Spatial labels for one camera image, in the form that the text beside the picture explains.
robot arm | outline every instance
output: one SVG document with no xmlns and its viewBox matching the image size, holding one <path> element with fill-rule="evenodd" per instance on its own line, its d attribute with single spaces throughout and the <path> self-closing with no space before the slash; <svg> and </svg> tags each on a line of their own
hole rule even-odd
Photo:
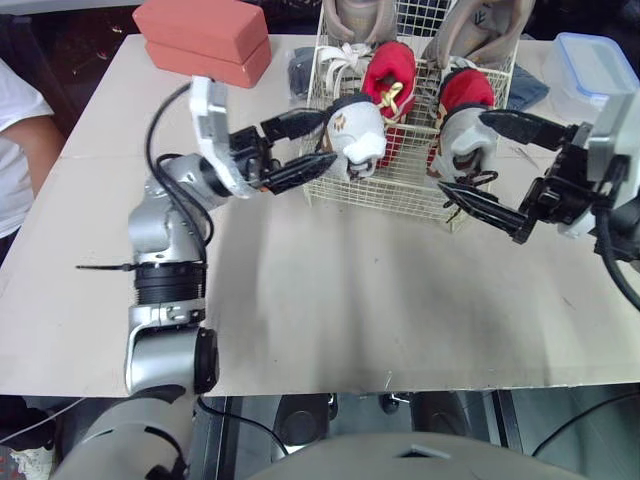
<svg viewBox="0 0 640 480">
<path fill-rule="evenodd" d="M 594 125 L 564 127 L 509 110 L 485 112 L 480 120 L 507 138 L 559 153 L 517 211 L 460 183 L 440 183 L 447 197 L 517 243 L 528 240 L 538 221 L 558 225 L 559 233 L 570 238 L 596 236 L 595 253 L 640 310 L 640 297 L 615 263 L 640 259 L 640 92 L 611 97 Z"/>
<path fill-rule="evenodd" d="M 294 110 L 228 134 L 226 87 L 194 77 L 190 108 L 204 155 L 150 158 L 152 176 L 129 217 L 137 301 L 129 309 L 125 384 L 132 395 L 106 411 L 59 467 L 56 479 L 183 479 L 199 395 L 218 379 L 216 333 L 205 328 L 208 211 L 227 198 L 279 194 L 323 174 L 334 153 L 288 162 L 271 158 L 273 144 L 309 134 L 325 113 Z M 152 126 L 157 123 L 159 114 Z"/>
</svg>

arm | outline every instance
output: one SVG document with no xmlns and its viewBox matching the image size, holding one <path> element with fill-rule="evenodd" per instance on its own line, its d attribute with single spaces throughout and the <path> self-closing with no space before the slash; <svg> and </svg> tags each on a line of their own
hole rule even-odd
<svg viewBox="0 0 640 480">
<path fill-rule="evenodd" d="M 30 117 L 10 125 L 0 132 L 22 147 L 29 164 L 31 186 L 38 195 L 51 167 L 64 146 L 64 137 L 48 116 Z"/>
</svg>

white sneaker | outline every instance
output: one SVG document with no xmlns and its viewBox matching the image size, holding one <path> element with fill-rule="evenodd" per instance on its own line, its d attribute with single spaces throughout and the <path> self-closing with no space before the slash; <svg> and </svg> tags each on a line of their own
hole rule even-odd
<svg viewBox="0 0 640 480">
<path fill-rule="evenodd" d="M 55 466 L 54 450 L 44 447 L 21 452 L 11 451 L 11 458 L 18 464 L 18 472 L 27 480 L 48 480 Z"/>
</svg>

plastic lid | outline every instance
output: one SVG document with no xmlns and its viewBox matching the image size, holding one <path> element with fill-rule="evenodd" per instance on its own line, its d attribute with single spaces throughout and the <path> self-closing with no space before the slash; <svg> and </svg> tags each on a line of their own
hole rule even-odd
<svg viewBox="0 0 640 480">
<path fill-rule="evenodd" d="M 616 42 L 607 37 L 561 33 L 556 37 L 583 95 L 633 92 L 640 82 Z"/>
</svg>

person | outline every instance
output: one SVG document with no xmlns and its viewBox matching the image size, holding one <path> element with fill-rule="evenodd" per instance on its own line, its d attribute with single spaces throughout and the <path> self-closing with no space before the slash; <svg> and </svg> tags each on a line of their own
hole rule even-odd
<svg viewBox="0 0 640 480">
<path fill-rule="evenodd" d="M 0 59 L 0 266 L 64 145 L 51 115 L 42 95 Z M 0 439 L 47 417 L 22 397 L 0 395 Z M 27 480 L 49 478 L 54 435 L 49 421 L 3 444 Z"/>
</svg>

